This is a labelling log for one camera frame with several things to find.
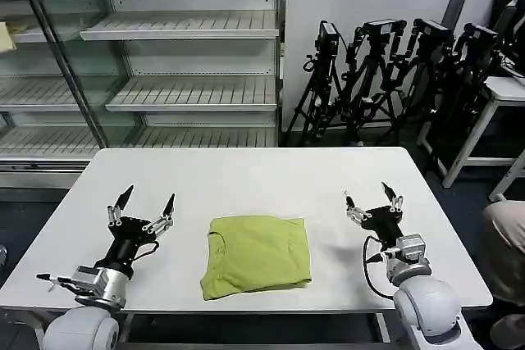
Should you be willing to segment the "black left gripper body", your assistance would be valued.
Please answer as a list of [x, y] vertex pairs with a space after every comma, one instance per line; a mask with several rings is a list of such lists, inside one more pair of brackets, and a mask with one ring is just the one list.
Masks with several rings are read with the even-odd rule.
[[[159, 242], [157, 236], [142, 231], [144, 225], [151, 223], [149, 220], [128, 216], [123, 216], [121, 220], [120, 226], [108, 227], [113, 241], [106, 256], [97, 261], [95, 267], [116, 270], [132, 280], [134, 275], [132, 263], [156, 252]], [[139, 248], [148, 244], [153, 245], [153, 249], [137, 256]]]

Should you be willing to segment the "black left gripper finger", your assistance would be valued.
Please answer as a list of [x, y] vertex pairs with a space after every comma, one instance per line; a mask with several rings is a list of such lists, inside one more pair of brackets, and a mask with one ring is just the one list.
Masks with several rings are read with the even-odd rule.
[[173, 226], [173, 212], [175, 209], [176, 194], [173, 193], [159, 218], [142, 227], [147, 234], [161, 236]]
[[107, 207], [108, 215], [108, 226], [120, 226], [122, 224], [122, 212], [124, 211], [126, 204], [130, 199], [130, 195], [134, 190], [134, 185], [132, 184], [125, 192], [121, 193], [117, 198], [116, 202], [112, 206]]

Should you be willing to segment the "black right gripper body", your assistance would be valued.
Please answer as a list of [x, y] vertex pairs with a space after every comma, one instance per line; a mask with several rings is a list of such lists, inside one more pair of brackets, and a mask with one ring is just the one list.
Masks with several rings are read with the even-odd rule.
[[390, 207], [377, 207], [366, 211], [361, 227], [373, 231], [381, 244], [396, 244], [396, 240], [403, 236], [399, 227], [402, 218], [402, 211], [392, 211]]

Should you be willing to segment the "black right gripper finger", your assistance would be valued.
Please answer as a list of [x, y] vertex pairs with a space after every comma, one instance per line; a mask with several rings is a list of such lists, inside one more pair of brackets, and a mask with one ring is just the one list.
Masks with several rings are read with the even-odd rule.
[[381, 182], [385, 195], [390, 201], [391, 212], [402, 212], [404, 198], [398, 195], [386, 182]]
[[357, 207], [354, 200], [350, 197], [347, 190], [344, 191], [345, 204], [346, 204], [346, 215], [357, 225], [361, 225], [364, 221], [370, 218], [370, 214], [364, 211], [362, 208]]

